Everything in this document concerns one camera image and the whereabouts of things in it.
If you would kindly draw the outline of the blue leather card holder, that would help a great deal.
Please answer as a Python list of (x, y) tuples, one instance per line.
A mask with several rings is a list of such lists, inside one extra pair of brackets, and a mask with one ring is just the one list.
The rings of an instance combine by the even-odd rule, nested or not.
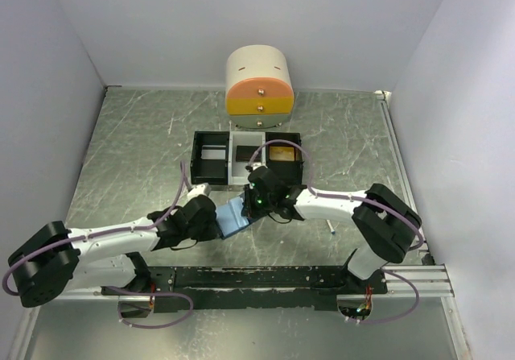
[(255, 222), (255, 219), (243, 214), (244, 197), (230, 199), (226, 204), (216, 207), (216, 223), (220, 229), (220, 238), (231, 238)]

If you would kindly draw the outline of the black VIP card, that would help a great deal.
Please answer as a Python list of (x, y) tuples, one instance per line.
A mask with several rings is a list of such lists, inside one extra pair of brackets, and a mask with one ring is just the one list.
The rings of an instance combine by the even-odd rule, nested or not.
[(235, 161), (238, 163), (248, 163), (257, 149), (258, 146), (237, 145)]

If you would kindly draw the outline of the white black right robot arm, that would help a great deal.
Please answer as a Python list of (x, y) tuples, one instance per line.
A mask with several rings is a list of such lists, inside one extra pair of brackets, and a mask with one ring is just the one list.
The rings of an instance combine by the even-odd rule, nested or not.
[(422, 219), (383, 184), (365, 191), (336, 192), (309, 185), (288, 185), (269, 168), (250, 167), (242, 214), (260, 218), (276, 214), (285, 221), (351, 219), (365, 244), (351, 254), (341, 275), (343, 288), (357, 294), (387, 263), (402, 263), (423, 244)]

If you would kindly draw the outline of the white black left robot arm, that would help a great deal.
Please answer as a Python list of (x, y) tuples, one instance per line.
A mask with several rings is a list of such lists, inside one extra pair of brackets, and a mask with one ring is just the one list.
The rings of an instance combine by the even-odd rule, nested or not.
[(205, 195), (121, 225), (73, 229), (53, 221), (8, 258), (2, 286), (6, 293), (18, 296), (25, 308), (80, 288), (114, 286), (139, 295), (150, 285), (142, 252), (219, 236), (216, 205)]

